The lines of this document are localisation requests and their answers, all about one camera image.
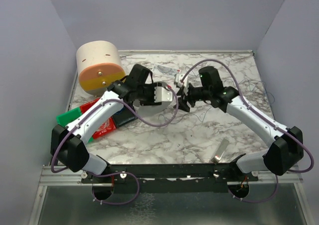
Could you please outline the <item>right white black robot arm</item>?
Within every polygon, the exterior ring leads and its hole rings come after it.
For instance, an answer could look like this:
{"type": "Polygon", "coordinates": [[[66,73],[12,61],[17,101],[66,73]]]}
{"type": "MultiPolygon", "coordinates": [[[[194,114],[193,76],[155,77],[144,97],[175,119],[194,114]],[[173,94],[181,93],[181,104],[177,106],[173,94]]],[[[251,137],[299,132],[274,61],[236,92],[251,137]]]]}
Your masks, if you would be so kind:
{"type": "Polygon", "coordinates": [[[244,123],[268,146],[265,151],[236,158],[234,161],[241,173],[270,171],[281,176],[303,158],[304,150],[299,145],[303,139],[300,129],[295,126],[287,128],[244,102],[237,89],[223,86],[218,70],[213,66],[201,68],[199,75],[201,86],[194,87],[187,81],[187,76],[176,74],[174,83],[179,88],[179,109],[189,112],[196,102],[207,102],[244,123]]]}

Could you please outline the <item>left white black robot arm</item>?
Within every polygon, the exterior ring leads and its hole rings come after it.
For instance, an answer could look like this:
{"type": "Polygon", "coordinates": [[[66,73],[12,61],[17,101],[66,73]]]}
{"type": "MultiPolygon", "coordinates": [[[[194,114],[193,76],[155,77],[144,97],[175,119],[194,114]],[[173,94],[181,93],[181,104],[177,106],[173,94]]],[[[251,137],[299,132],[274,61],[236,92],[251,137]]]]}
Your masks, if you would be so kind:
{"type": "Polygon", "coordinates": [[[133,102],[140,101],[147,106],[160,105],[160,96],[165,91],[161,82],[146,83],[152,72],[140,65],[133,66],[129,75],[112,82],[100,99],[84,114],[66,126],[56,125],[52,130],[51,171],[59,160],[73,172],[79,170],[101,175],[108,167],[108,162],[88,152],[86,143],[93,133],[110,117],[126,107],[132,113],[133,102]]]}

